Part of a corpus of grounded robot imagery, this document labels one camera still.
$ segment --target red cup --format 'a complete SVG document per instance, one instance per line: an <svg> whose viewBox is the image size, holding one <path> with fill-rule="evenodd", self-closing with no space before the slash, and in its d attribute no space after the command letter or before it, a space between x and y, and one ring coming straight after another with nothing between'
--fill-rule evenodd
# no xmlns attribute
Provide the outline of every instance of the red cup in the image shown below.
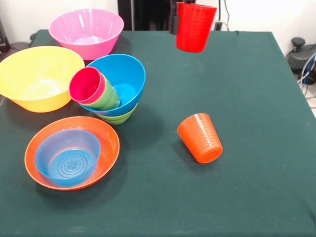
<svg viewBox="0 0 316 237"><path fill-rule="evenodd" d="M221 141L207 114L195 114L186 118L178 126L177 132L199 163L212 162L223 152Z"/></svg>
<svg viewBox="0 0 316 237"><path fill-rule="evenodd" d="M217 8L184 2L177 4L177 48L192 53L202 52L207 45Z"/></svg>
<svg viewBox="0 0 316 237"><path fill-rule="evenodd" d="M105 86L105 79L96 68L85 67L72 78L69 93L74 101L91 104L101 97Z"/></svg>

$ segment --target green bowl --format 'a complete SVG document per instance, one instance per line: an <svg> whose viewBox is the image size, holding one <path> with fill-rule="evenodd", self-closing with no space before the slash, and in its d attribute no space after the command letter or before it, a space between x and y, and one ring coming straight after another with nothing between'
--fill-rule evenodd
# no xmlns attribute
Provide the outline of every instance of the green bowl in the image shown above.
<svg viewBox="0 0 316 237"><path fill-rule="evenodd" d="M103 116L103 115L98 115L103 121L109 123L109 124L112 124L112 125L118 125L118 124L121 124L121 123L124 123L131 115L132 113L134 112L134 110L136 109L136 106L137 104L135 105L135 107L127 112L126 114L123 114L123 115L119 115L119 116Z"/></svg>

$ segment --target green cup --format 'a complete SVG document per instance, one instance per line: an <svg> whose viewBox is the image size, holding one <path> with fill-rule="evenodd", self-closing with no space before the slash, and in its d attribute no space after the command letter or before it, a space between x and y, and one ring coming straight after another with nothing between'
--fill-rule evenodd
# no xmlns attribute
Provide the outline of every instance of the green cup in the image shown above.
<svg viewBox="0 0 316 237"><path fill-rule="evenodd" d="M108 81L108 79L101 74L105 80L105 89L100 96L99 99L97 99L95 102L91 104L82 104L97 110L111 110L115 109L119 106L120 100L119 95L115 88L111 85L111 83Z"/></svg>
<svg viewBox="0 0 316 237"><path fill-rule="evenodd" d="M118 125L118 124L124 123L132 115L132 113L136 109L136 106L137 106L137 104L135 105L135 107L131 111L127 112L126 114L119 115L119 116L104 116L104 115L98 115L98 114L96 114L96 115L99 116L103 121L105 121L109 124Z"/></svg>

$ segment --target yellow bowl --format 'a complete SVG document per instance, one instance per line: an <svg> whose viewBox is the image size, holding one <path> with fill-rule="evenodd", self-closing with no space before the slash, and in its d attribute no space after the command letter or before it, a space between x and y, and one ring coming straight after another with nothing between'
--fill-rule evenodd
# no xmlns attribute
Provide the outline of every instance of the yellow bowl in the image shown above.
<svg viewBox="0 0 316 237"><path fill-rule="evenodd" d="M83 59L69 49L28 48L0 63L0 94L32 112L54 111L70 101L70 81L83 67Z"/></svg>

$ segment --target pink cup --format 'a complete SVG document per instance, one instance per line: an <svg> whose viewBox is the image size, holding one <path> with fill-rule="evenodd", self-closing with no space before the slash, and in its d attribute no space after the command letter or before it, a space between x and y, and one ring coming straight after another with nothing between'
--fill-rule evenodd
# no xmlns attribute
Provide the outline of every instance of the pink cup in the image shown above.
<svg viewBox="0 0 316 237"><path fill-rule="evenodd" d="M101 97L105 87L104 76L93 67L85 67L72 78L69 93L74 101L91 104Z"/></svg>

